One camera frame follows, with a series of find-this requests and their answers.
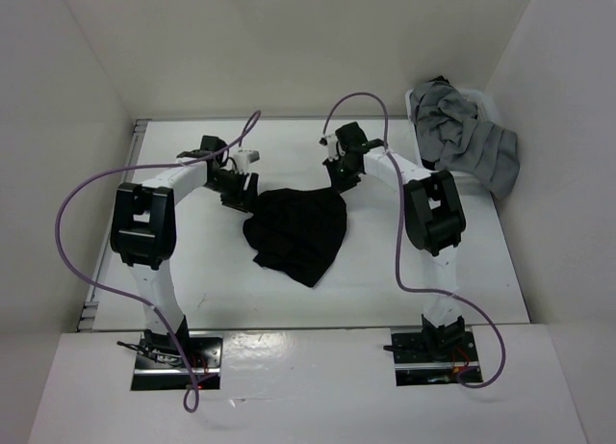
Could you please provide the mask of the black skirt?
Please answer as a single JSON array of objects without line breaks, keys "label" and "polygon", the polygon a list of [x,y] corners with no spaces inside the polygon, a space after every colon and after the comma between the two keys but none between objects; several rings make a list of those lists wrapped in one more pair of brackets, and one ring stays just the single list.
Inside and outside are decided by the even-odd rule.
[{"label": "black skirt", "polygon": [[333,264],[347,233],[347,204],[331,188],[261,193],[243,234],[254,262],[309,288]]}]

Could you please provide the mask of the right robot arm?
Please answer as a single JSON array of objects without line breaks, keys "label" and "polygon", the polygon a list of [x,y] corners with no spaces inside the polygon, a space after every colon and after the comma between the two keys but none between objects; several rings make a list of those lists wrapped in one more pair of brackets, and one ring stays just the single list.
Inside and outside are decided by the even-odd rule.
[{"label": "right robot arm", "polygon": [[418,351],[432,360],[447,359],[464,336],[465,322],[454,295],[458,291],[457,248],[466,229],[455,180],[447,170],[431,171],[395,153],[380,139],[369,140],[358,123],[321,136],[323,161],[331,186],[342,193],[372,176],[398,192],[396,278],[401,278],[401,242],[407,238],[422,258],[429,294],[422,314]]}]

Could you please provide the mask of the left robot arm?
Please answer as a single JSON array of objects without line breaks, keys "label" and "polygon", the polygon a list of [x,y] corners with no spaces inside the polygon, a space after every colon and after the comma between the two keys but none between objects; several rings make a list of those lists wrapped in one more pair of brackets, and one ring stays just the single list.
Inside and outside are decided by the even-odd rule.
[{"label": "left robot arm", "polygon": [[258,195],[257,150],[239,148],[228,155],[225,142],[204,136],[200,148],[181,152],[171,167],[141,182],[124,182],[116,190],[110,244],[135,279],[145,300],[143,348],[169,366],[191,357],[185,314],[177,301],[170,258],[177,242],[175,207],[194,190],[220,194],[229,208],[249,212]]}]

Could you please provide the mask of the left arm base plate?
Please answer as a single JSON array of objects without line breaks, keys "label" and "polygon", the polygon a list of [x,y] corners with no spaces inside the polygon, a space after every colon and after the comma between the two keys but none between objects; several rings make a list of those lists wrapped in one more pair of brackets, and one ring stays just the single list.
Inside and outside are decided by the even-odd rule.
[{"label": "left arm base plate", "polygon": [[[188,364],[199,390],[218,390],[220,386],[222,338],[179,334]],[[132,391],[187,390],[192,386],[189,371],[180,352],[169,335],[147,330],[138,342],[117,341],[116,344],[133,352],[135,364]]]}]

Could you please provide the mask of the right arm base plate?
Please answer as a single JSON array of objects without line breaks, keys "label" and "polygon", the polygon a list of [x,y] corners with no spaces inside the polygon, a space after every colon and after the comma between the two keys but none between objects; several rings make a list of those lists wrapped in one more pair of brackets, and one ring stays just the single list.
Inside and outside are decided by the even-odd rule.
[{"label": "right arm base plate", "polygon": [[475,338],[470,330],[437,353],[430,353],[418,328],[391,331],[383,350],[393,357],[397,386],[483,382]]}]

